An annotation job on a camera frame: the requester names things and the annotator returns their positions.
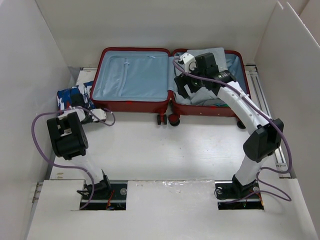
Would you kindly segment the blue white patterned garment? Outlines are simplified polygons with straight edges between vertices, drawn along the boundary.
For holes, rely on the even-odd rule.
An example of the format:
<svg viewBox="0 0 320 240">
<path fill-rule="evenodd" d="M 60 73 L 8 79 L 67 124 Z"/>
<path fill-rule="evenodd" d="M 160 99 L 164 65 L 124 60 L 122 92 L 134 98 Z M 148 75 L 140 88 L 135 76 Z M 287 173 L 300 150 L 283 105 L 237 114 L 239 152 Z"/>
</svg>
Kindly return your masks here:
<svg viewBox="0 0 320 240">
<path fill-rule="evenodd" d="M 80 83 L 67 89 L 57 92 L 57 106 L 59 110 L 68 109 L 71 107 L 84 107 L 86 109 L 95 109 L 95 105 L 90 99 L 91 88 L 93 81 Z"/>
</svg>

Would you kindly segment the red suitcase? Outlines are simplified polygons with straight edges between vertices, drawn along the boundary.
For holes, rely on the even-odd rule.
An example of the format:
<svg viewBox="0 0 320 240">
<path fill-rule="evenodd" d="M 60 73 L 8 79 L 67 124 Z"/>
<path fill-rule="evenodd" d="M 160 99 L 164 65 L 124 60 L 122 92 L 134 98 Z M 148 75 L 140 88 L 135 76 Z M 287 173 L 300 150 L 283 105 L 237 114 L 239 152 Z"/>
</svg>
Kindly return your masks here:
<svg viewBox="0 0 320 240">
<path fill-rule="evenodd" d="M 187 53 L 178 48 L 109 47 L 103 50 L 93 80 L 90 99 L 99 108 L 115 112 L 155 113 L 158 125 L 177 126 L 180 116 L 235 117 L 229 107 L 179 104 L 174 78 L 180 72 L 173 59 Z M 239 52 L 224 50 L 227 68 L 246 94 L 250 93 Z"/>
</svg>

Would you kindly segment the teal shorts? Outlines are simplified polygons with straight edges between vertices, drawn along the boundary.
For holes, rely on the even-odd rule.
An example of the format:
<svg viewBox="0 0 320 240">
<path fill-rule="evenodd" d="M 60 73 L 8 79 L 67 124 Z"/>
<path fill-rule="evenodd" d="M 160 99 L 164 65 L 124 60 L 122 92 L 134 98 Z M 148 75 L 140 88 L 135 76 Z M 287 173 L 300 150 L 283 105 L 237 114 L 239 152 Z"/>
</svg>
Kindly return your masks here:
<svg viewBox="0 0 320 240">
<path fill-rule="evenodd" d="M 221 99 L 209 99 L 203 103 L 203 106 L 215 106 L 215 107 L 224 107 L 226 103 Z"/>
</svg>

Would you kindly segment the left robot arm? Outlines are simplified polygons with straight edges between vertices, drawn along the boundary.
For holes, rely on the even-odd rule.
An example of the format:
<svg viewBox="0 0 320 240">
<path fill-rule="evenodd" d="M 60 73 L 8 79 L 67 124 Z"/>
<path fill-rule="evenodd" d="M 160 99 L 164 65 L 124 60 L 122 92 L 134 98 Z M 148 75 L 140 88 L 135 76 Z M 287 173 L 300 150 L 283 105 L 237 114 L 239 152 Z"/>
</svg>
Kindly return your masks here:
<svg viewBox="0 0 320 240">
<path fill-rule="evenodd" d="M 87 153 L 89 142 L 83 125 L 102 123 L 111 127 L 115 122 L 106 123 L 107 111 L 90 107 L 81 93 L 72 94 L 70 100 L 69 107 L 63 107 L 56 117 L 46 121 L 53 151 L 57 157 L 70 161 L 76 169 L 88 176 L 90 183 L 86 183 L 79 194 L 107 198 L 112 192 L 110 180 L 104 171 L 90 160 Z"/>
</svg>

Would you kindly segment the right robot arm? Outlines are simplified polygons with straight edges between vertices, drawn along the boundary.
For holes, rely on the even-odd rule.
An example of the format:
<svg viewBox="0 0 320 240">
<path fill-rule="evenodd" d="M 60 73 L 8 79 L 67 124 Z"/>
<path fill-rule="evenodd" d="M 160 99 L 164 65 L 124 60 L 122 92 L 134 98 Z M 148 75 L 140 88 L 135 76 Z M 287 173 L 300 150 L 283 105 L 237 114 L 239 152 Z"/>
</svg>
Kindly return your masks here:
<svg viewBox="0 0 320 240">
<path fill-rule="evenodd" d="M 206 89 L 227 104 L 249 134 L 243 144 L 244 159 L 231 183 L 217 186 L 219 199 L 237 201 L 251 196 L 257 176 L 267 157 L 281 145 L 284 123 L 261 112 L 242 90 L 236 76 L 228 69 L 221 70 L 215 55 L 206 52 L 197 56 L 185 52 L 174 57 L 173 66 L 180 71 L 174 81 L 183 98 L 189 93 Z"/>
</svg>

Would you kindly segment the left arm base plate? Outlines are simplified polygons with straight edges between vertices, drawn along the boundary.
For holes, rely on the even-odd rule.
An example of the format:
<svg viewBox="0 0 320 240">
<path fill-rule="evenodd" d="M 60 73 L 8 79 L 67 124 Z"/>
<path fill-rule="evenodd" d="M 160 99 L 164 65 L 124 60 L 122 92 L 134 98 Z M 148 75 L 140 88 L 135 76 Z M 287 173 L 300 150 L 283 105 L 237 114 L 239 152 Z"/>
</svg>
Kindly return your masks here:
<svg viewBox="0 0 320 240">
<path fill-rule="evenodd" d="M 90 194 L 86 189 L 77 191 L 81 195 L 79 208 L 82 211 L 125 211 L 127 206 L 128 183 L 111 182 L 111 191 L 95 193 L 87 205 Z"/>
</svg>

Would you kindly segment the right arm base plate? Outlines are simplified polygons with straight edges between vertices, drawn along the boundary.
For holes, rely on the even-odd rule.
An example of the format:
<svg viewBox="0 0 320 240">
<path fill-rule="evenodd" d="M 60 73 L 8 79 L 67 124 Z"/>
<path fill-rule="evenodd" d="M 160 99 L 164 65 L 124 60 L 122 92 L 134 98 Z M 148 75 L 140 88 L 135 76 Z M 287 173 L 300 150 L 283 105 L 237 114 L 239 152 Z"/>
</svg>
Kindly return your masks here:
<svg viewBox="0 0 320 240">
<path fill-rule="evenodd" d="M 257 182 L 240 193 L 233 189 L 232 181 L 216 181 L 214 196 L 218 210 L 264 210 Z"/>
</svg>

